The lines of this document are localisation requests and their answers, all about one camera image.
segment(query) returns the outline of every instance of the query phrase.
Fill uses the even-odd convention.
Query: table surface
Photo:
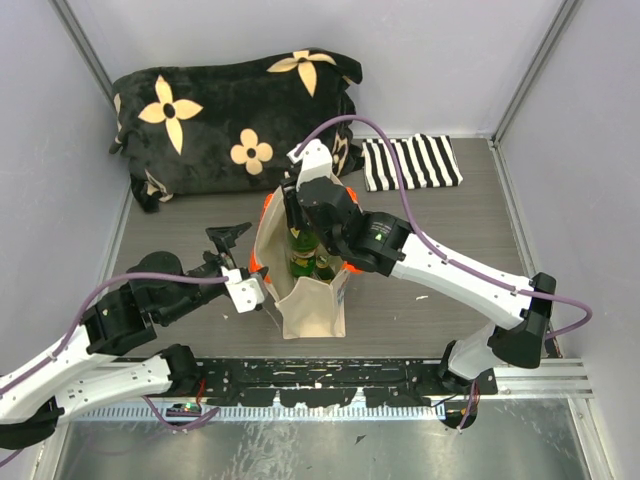
[[[409,192],[414,215],[433,238],[497,269],[522,274],[495,165],[482,139],[453,139],[464,181],[459,187]],[[342,179],[366,210],[406,218],[398,192],[368,193],[363,173]],[[238,241],[234,257],[248,265],[266,193],[180,197],[145,214],[134,202],[120,245],[114,274],[136,265],[146,254],[167,250],[185,270],[202,263],[212,248],[211,226],[252,222]],[[487,319],[424,286],[381,275],[354,275],[345,297],[345,338],[284,340],[282,317],[271,300],[260,312],[239,315],[227,298],[201,307],[168,328],[157,327],[154,342],[131,352],[151,355],[173,343],[189,345],[197,357],[440,357],[446,345],[486,324]]]
[[[462,435],[438,421],[73,422],[55,480],[588,480],[564,399],[480,402]]]

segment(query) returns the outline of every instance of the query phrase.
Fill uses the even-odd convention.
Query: canvas bag
[[[335,176],[332,180],[340,183]],[[295,282],[289,272],[289,255],[287,217],[279,188],[265,202],[251,270],[269,267],[265,285],[282,314],[283,338],[344,337],[344,294],[351,275],[348,266],[342,259],[331,257],[337,273],[330,284],[309,277]]]

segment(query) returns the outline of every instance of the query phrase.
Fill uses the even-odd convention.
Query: green bottle
[[[288,241],[291,247],[289,269],[295,278],[310,277],[316,268],[316,249],[320,244],[318,237],[311,230],[288,230]]]
[[[336,277],[331,265],[329,265],[329,257],[327,255],[318,255],[316,257],[316,268],[313,271],[313,278],[324,283],[331,283]]]

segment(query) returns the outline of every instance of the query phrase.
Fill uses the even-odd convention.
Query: flower pattern
[[[180,120],[188,120],[196,116],[202,110],[202,105],[184,98],[174,101],[171,85],[162,78],[162,75],[158,75],[156,80],[156,95],[158,96],[158,101],[144,107],[138,118],[148,123],[164,122],[171,144],[180,155],[182,153],[182,126],[180,125]]]
[[[244,165],[251,175],[262,172],[262,163],[273,157],[273,149],[268,143],[258,143],[258,134],[250,128],[240,132],[240,145],[231,148],[231,160],[238,165]]]
[[[144,173],[147,175],[147,195],[152,196],[154,193],[160,192],[161,202],[168,202],[173,198],[173,193],[167,192],[167,187],[153,178],[153,175],[149,173],[149,170],[145,169]]]
[[[309,50],[300,50],[293,52],[293,57],[278,60],[267,69],[267,72],[284,73],[297,68],[302,83],[309,92],[309,95],[313,97],[318,81],[318,74],[316,73],[316,67],[313,66],[313,62],[336,64],[335,60],[325,53],[314,53],[310,55]]]
[[[340,133],[336,131],[336,137],[333,139],[333,148],[331,155],[333,156],[333,164],[337,166],[336,175],[340,175],[344,168],[344,162],[349,154],[349,139],[342,138]]]
[[[122,130],[122,125],[120,125],[120,94],[116,93],[116,96],[113,97],[113,106],[116,107],[116,123],[118,124],[118,133],[116,134],[115,141],[116,143],[121,144],[122,142],[118,138],[120,135],[120,130]]]

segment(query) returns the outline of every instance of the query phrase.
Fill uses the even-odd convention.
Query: striped cloth
[[[392,139],[391,144],[400,161],[406,189],[455,187],[462,182],[449,137],[416,134],[409,138]],[[367,190],[397,190],[396,171],[382,140],[364,140],[362,150]]]

